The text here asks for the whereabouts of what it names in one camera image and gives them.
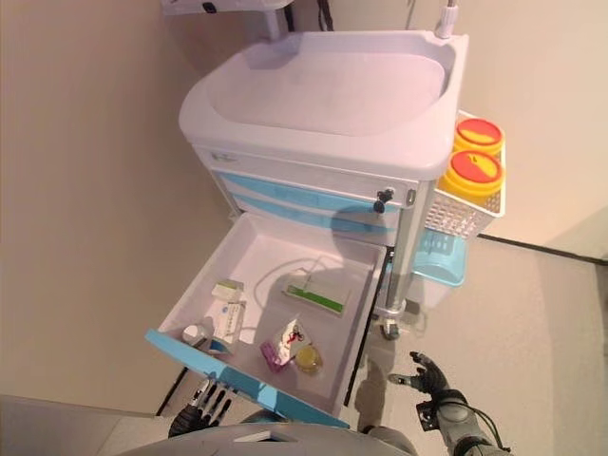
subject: blue drawer trim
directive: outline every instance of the blue drawer trim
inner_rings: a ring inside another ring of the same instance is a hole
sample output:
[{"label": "blue drawer trim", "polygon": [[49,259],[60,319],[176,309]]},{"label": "blue drawer trim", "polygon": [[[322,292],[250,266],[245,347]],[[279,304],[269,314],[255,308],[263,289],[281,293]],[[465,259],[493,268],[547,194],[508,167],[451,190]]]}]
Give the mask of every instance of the blue drawer trim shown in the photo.
[{"label": "blue drawer trim", "polygon": [[361,223],[359,221],[344,220],[342,218],[333,218],[323,216],[321,214],[313,214],[311,212],[300,211],[292,207],[283,206],[281,204],[274,204],[273,202],[263,201],[261,199],[247,197],[245,195],[238,195],[233,193],[232,196],[236,200],[246,202],[247,204],[250,204],[264,212],[274,214],[284,219],[298,221],[307,225],[319,226],[321,228],[327,228],[329,230],[343,231],[349,233],[367,233],[374,235],[384,235],[389,231],[394,231],[394,228],[371,225],[368,223]]},{"label": "blue drawer trim", "polygon": [[349,425],[334,418],[329,413],[315,408],[270,385],[250,377],[246,373],[231,368],[213,356],[156,330],[148,330],[145,339],[152,345],[180,361],[187,368],[208,375],[253,398],[265,409],[286,418],[319,425],[348,428]]},{"label": "blue drawer trim", "polygon": [[[373,212],[373,203],[361,199],[339,197],[328,193],[294,187],[267,180],[245,178],[235,174],[219,173],[224,179],[275,200],[299,204],[324,211],[367,214]],[[397,212],[398,207],[387,204],[385,212]]]}]

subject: blue plastic basket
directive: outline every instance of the blue plastic basket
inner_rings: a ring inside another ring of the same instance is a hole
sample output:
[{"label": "blue plastic basket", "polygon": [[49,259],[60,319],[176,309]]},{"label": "blue plastic basket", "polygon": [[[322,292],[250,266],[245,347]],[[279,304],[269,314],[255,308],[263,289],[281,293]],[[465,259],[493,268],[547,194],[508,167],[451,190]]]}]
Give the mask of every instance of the blue plastic basket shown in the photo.
[{"label": "blue plastic basket", "polygon": [[465,281],[465,269],[465,240],[425,229],[414,257],[413,272],[450,287],[458,287]]}]

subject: open drawer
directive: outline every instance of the open drawer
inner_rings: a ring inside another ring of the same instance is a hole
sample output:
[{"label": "open drawer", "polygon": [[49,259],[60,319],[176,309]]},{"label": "open drawer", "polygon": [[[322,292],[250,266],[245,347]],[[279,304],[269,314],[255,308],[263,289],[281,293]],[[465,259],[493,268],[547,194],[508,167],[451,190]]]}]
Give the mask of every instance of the open drawer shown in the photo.
[{"label": "open drawer", "polygon": [[[355,368],[385,253],[383,246],[336,237],[331,230],[245,213],[146,339],[266,409],[296,421],[347,427],[336,417]],[[326,283],[348,289],[341,315],[282,292],[287,274],[298,268],[315,268]],[[212,356],[181,342],[181,332],[214,314],[221,304],[211,292],[225,278],[244,283],[247,303],[235,353]],[[295,317],[323,360],[314,375],[300,371],[293,361],[273,373],[259,348]]]}]

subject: red lid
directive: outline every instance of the red lid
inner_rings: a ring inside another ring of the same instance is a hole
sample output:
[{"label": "red lid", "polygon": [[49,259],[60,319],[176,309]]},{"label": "red lid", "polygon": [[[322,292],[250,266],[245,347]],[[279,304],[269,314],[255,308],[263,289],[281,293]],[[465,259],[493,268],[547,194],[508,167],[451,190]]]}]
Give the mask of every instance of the red lid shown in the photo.
[{"label": "red lid", "polygon": [[476,183],[499,180],[503,169],[498,160],[479,150],[462,150],[451,158],[451,167],[461,178]]},{"label": "red lid", "polygon": [[465,140],[478,145],[491,145],[503,139],[501,129],[485,119],[466,119],[458,123],[456,131]]}]

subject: white device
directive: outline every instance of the white device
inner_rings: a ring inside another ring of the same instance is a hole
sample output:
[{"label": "white device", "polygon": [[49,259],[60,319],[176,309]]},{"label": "white device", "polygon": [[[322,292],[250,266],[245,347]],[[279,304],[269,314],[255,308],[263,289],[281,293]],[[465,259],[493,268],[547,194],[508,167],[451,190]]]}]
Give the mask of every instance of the white device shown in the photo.
[{"label": "white device", "polygon": [[210,14],[221,11],[271,11],[286,7],[294,0],[161,0],[162,13],[166,15]]}]

